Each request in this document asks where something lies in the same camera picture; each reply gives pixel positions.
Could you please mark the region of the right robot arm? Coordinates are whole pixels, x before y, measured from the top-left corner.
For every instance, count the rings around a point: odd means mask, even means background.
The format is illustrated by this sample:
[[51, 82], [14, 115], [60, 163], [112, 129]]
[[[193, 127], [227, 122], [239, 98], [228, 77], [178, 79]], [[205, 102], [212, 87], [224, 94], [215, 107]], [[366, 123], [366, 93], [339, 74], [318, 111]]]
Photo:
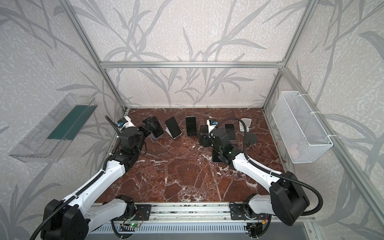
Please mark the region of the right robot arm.
[[224, 129], [213, 129], [210, 134], [198, 134], [200, 145], [211, 147], [213, 159], [233, 167], [255, 180], [268, 195], [251, 195], [243, 202], [244, 215], [253, 220], [258, 215], [273, 215], [292, 226], [310, 205], [303, 186], [291, 172], [275, 172], [247, 158], [244, 151], [231, 144]]

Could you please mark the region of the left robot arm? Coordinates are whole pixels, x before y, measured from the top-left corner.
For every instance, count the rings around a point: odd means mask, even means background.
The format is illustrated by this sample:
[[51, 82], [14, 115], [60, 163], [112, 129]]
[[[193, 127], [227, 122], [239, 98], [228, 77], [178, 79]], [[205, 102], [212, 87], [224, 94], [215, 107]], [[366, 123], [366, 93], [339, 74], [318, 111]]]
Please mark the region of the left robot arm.
[[117, 179], [127, 173], [139, 159], [146, 138], [161, 128], [157, 118], [148, 117], [136, 127], [128, 116], [114, 123], [106, 118], [117, 132], [118, 147], [104, 161], [102, 168], [79, 189], [62, 200], [50, 201], [44, 210], [42, 223], [31, 235], [35, 240], [84, 240], [87, 235], [116, 218], [130, 219], [138, 210], [134, 199], [118, 196], [94, 210], [94, 202]]

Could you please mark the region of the white front phone stand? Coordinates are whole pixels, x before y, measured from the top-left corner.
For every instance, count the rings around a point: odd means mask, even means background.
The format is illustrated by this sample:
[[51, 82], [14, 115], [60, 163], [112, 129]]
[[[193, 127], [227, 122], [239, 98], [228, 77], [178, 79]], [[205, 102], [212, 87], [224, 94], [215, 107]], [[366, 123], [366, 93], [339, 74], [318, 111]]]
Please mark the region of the white front phone stand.
[[252, 123], [252, 119], [249, 119], [249, 118], [242, 118], [241, 121], [244, 123], [244, 125], [239, 122], [239, 129], [240, 129], [240, 132], [249, 132], [250, 131], [250, 127], [251, 127], [251, 123]]

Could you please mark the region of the black phone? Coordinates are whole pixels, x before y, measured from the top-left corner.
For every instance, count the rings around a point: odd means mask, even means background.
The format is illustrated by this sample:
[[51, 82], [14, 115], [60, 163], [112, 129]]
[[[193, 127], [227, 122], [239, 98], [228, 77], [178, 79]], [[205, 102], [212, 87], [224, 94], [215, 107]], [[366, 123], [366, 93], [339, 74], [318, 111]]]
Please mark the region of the black phone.
[[178, 138], [182, 134], [182, 131], [180, 130], [179, 124], [177, 123], [175, 117], [167, 119], [165, 123], [167, 126], [166, 132], [169, 133], [173, 139]]
[[151, 133], [153, 133], [156, 137], [158, 137], [161, 134], [164, 134], [164, 130], [157, 119], [157, 117], [150, 117], [151, 120]]

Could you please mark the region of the dark grey front phone stand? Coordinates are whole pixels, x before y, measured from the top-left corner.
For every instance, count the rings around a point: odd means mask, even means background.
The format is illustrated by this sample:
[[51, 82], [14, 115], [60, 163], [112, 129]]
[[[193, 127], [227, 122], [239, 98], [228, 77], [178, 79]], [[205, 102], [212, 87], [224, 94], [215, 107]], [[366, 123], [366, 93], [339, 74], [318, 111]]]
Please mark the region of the dark grey front phone stand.
[[255, 145], [258, 142], [258, 136], [247, 133], [245, 134], [244, 141], [246, 145]]

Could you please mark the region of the white-edged phone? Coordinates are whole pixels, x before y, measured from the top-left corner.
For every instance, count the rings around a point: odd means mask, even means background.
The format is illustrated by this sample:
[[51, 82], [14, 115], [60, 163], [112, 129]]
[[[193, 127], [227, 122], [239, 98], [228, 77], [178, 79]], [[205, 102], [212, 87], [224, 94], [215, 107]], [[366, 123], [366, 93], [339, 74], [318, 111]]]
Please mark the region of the white-edged phone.
[[229, 136], [229, 140], [231, 142], [234, 142], [237, 140], [237, 135], [236, 135], [234, 124], [225, 124], [225, 131], [226, 131], [227, 135]]

